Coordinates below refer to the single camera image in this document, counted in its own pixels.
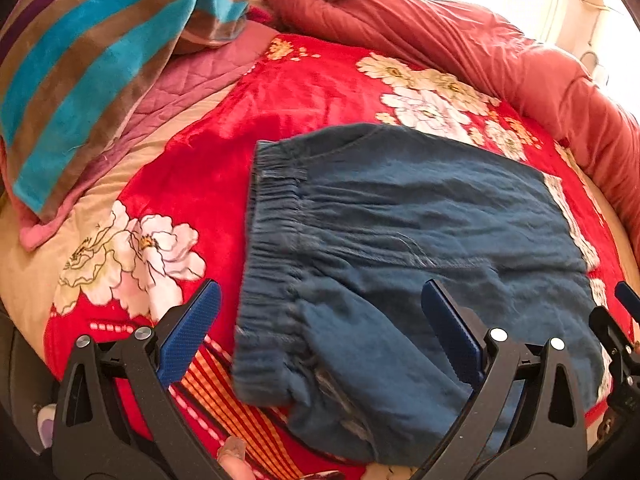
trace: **metal screw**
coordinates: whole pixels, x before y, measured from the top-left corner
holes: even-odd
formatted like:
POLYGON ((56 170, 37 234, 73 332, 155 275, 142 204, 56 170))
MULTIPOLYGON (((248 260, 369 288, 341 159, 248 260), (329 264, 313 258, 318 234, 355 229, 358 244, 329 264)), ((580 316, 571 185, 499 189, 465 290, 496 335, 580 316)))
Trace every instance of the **metal screw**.
POLYGON ((144 341, 145 339, 149 339, 149 337, 151 337, 151 328, 148 326, 141 326, 133 333, 133 335, 136 337, 136 339, 144 341))
POLYGON ((564 341, 562 341, 562 339, 560 339, 559 337, 553 338, 550 343, 551 346, 556 350, 564 350, 564 341))
POLYGON ((494 328, 490 332, 491 338, 494 341, 503 342, 507 341, 507 333, 501 328, 494 328))
POLYGON ((603 439, 604 437, 606 437, 609 433, 611 433, 612 428, 612 418, 606 418, 605 420, 603 420, 602 424, 600 424, 600 427, 598 428, 598 439, 603 439))
POLYGON ((91 338, 87 335, 81 335, 78 339, 76 339, 76 346, 78 348, 84 348, 91 342, 91 338))

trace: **red floral blanket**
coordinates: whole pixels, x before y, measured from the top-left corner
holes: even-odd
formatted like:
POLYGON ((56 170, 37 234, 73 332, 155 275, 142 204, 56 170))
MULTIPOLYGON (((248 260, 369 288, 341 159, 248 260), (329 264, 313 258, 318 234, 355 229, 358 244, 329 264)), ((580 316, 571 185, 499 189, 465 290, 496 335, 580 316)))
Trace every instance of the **red floral blanket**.
MULTIPOLYGON (((222 310, 184 379, 170 389, 198 437, 212 452, 230 434, 245 440, 258 480, 328 470, 361 477, 364 467, 314 452, 293 438, 286 410, 241 404, 229 365, 255 143, 362 121, 405 124, 543 171, 585 259, 594 306, 608 306, 632 333, 630 317, 613 297, 623 274, 611 234, 563 149, 537 123, 451 75, 411 68, 363 48, 283 35, 220 106, 138 172, 110 216, 66 263, 45 334, 54 373, 62 376, 79 335, 99 342, 127 336, 182 303, 203 277, 213 278, 222 287, 222 310)), ((607 377, 601 398, 609 391, 607 377)), ((132 424, 144 433, 130 391, 121 386, 132 424)), ((588 419, 600 409, 592 409, 588 419)))

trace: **striped towel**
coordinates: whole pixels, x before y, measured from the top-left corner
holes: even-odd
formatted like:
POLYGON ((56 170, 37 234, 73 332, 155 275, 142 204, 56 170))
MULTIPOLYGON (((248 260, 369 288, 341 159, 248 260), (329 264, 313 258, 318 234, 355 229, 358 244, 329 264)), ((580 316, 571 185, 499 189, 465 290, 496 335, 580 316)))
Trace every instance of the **striped towel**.
POLYGON ((248 0, 20 0, 0 30, 2 177, 51 220, 172 54, 233 40, 248 0))

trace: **blue gripper pad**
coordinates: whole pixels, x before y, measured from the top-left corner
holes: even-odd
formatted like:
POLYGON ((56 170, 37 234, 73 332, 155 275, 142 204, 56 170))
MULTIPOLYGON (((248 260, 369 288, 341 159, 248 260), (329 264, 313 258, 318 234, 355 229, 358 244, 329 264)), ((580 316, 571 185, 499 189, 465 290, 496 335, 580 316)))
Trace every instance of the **blue gripper pad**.
POLYGON ((482 347, 434 280, 422 288, 422 311, 458 379, 473 389, 484 381, 482 347))
POLYGON ((631 314, 631 317, 636 320, 636 323, 640 323, 640 298, 627 282, 619 282, 616 285, 616 298, 626 308, 626 311, 631 314))
POLYGON ((160 347, 158 379, 165 388, 184 377, 220 312, 220 300, 220 286, 207 280, 186 304, 187 310, 160 347))

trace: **silver bolt head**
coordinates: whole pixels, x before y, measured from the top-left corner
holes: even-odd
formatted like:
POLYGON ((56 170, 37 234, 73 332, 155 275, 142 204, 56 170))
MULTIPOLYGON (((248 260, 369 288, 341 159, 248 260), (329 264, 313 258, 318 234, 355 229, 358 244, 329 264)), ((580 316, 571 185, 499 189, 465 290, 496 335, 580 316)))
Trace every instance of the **silver bolt head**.
POLYGON ((562 339, 560 339, 559 337, 552 338, 550 343, 551 346, 556 350, 564 350, 564 341, 562 341, 562 339))
POLYGON ((494 328, 489 332, 491 339, 498 342, 507 341, 507 333, 501 328, 494 328))
POLYGON ((76 339, 76 346, 78 348, 84 348, 91 342, 91 338, 87 335, 81 335, 78 339, 76 339))
POLYGON ((140 341, 144 341, 145 339, 149 339, 149 337, 151 337, 151 327, 148 326, 141 326, 139 329, 137 329, 133 335, 135 336, 136 339, 140 340, 140 341))

